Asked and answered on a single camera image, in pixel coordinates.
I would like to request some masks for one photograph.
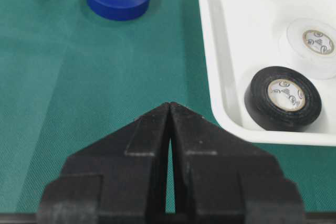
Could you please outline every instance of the white tray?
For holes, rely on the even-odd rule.
[[[251,142],[336,146],[336,78],[313,80],[319,118],[304,133],[265,131],[249,116],[244,93],[254,74],[285,66],[279,39],[297,18],[336,28],[335,0],[199,0],[211,106],[218,123]]]

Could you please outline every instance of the table surface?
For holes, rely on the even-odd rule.
[[[151,0],[128,22],[97,16],[86,0],[0,6],[0,212],[36,211],[68,155],[165,101],[216,123],[198,0]],[[258,146],[276,155],[307,210],[336,210],[336,148]],[[171,162],[168,181],[173,211]]]

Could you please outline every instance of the green cloth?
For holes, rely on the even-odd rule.
[[[216,123],[198,0],[151,0],[128,22],[97,16],[86,0],[0,6],[0,212],[36,211],[68,155],[165,101]],[[336,210],[335,148],[259,146],[298,183],[307,210]]]

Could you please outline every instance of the black electrical tape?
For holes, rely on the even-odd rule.
[[[288,111],[271,101],[269,86],[279,79],[301,88],[305,103],[299,110]],[[315,86],[302,74],[289,68],[268,67],[253,77],[245,93],[245,106],[254,121],[265,130],[302,132],[320,115],[322,103]]]

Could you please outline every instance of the transparent tape roll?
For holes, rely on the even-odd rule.
[[[283,33],[279,47],[291,67],[307,77],[336,76],[336,30],[314,19],[297,19]]]

